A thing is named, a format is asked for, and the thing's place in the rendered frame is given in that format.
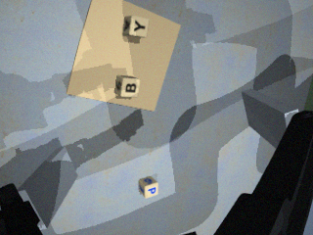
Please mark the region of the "tan square mat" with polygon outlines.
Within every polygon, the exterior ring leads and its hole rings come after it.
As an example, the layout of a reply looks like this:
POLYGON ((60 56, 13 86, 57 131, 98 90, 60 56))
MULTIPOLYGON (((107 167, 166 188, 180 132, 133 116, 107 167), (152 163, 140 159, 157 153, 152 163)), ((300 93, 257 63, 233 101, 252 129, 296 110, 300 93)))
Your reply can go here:
POLYGON ((124 0, 91 0, 67 94, 154 112, 180 26, 124 0), (147 38, 122 34, 131 15, 150 20, 147 38), (137 98, 114 92, 117 75, 141 80, 137 98))

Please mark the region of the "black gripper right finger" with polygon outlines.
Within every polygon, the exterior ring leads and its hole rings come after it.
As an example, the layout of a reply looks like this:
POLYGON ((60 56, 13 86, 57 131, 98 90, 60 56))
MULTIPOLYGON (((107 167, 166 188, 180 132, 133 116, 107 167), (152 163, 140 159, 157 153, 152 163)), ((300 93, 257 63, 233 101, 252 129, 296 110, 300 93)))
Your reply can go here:
POLYGON ((313 111, 251 88, 242 95, 248 125, 276 151, 213 235, 303 235, 313 201, 313 111))

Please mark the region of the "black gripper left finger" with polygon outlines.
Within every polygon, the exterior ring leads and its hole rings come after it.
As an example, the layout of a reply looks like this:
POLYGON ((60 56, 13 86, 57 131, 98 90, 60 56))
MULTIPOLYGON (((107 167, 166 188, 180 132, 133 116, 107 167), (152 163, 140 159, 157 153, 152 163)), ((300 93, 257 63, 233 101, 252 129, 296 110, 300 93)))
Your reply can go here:
POLYGON ((77 176, 64 146, 18 190, 14 183, 1 187, 0 235, 42 235, 40 230, 48 228, 77 176))

